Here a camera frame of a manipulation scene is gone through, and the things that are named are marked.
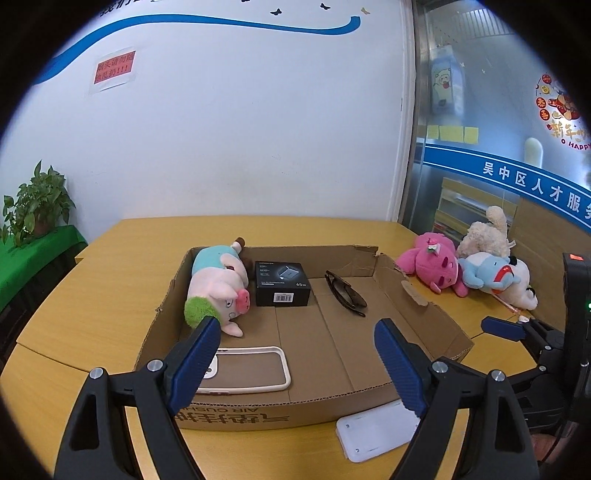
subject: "yellow table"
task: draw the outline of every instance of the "yellow table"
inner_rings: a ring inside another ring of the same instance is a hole
[[[95,366],[110,373],[134,367],[139,348],[184,253],[191,247],[249,245],[378,245],[397,257],[414,234],[396,223],[319,218],[186,217],[124,220],[85,250],[79,265],[50,294],[19,338],[0,377],[0,392],[25,438],[52,471],[70,410]],[[479,335],[480,320],[511,313],[490,296],[471,292],[420,293],[444,308],[475,347],[464,363],[507,374],[533,366],[520,344]],[[128,412],[134,445],[146,478],[157,478],[135,410]],[[456,421],[440,478],[450,478],[467,415]],[[209,479],[260,480],[388,478],[401,447],[362,464],[344,459],[335,424],[267,432],[201,432],[183,436]]]

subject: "white phone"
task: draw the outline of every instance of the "white phone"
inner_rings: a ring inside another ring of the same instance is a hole
[[[339,419],[336,434],[345,456],[364,462],[412,440],[420,419],[396,400]]]

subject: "phone case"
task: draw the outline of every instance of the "phone case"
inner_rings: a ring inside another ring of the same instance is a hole
[[[276,346],[219,348],[198,394],[236,395],[285,390],[291,384],[284,351]]]

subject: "black charger box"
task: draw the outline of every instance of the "black charger box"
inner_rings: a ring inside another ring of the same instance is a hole
[[[310,282],[299,263],[256,262],[256,305],[259,307],[305,307]]]

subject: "blue banner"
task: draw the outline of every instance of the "blue banner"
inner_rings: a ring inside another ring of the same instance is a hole
[[[514,192],[591,233],[591,192],[549,171],[496,155],[442,145],[426,145],[423,163]]]

